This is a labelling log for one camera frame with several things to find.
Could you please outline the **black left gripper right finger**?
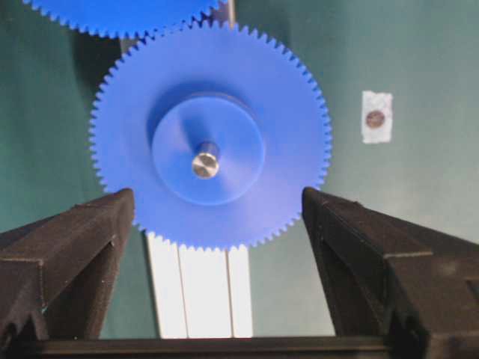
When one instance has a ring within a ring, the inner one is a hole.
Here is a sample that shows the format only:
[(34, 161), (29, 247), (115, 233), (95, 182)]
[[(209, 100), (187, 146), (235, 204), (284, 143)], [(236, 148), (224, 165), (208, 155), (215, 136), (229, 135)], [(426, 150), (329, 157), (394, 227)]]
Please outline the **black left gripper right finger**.
[(304, 221), (335, 333), (414, 358), (478, 356), (478, 246), (314, 188)]

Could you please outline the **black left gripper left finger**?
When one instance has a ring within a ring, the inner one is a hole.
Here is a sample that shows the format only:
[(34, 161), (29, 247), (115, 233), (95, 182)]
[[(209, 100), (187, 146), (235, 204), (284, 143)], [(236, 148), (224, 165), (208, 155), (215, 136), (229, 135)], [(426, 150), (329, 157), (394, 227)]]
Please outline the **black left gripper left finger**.
[(129, 188), (1, 234), (1, 339), (96, 339), (134, 215)]

